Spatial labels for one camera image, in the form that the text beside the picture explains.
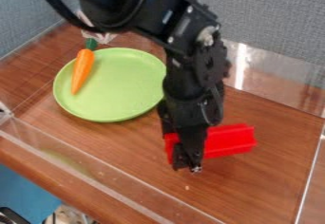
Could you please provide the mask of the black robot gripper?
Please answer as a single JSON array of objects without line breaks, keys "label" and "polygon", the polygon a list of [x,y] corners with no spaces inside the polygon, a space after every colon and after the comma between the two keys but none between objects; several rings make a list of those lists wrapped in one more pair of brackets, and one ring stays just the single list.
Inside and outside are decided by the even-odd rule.
[{"label": "black robot gripper", "polygon": [[197,95],[185,97],[176,90],[168,77],[161,81],[163,97],[157,104],[161,134],[177,133],[179,141],[172,147],[171,166],[175,171],[188,168],[201,171],[207,127],[223,119],[224,83],[219,81]]}]

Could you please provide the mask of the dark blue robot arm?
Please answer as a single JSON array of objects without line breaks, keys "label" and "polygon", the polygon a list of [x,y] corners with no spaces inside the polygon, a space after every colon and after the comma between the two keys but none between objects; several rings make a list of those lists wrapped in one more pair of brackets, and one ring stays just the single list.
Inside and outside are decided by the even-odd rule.
[{"label": "dark blue robot arm", "polygon": [[197,0],[49,0],[64,19],[88,31],[132,31],[165,53],[161,132],[179,137],[171,165],[201,170],[207,131],[223,118],[227,48],[216,15]]}]

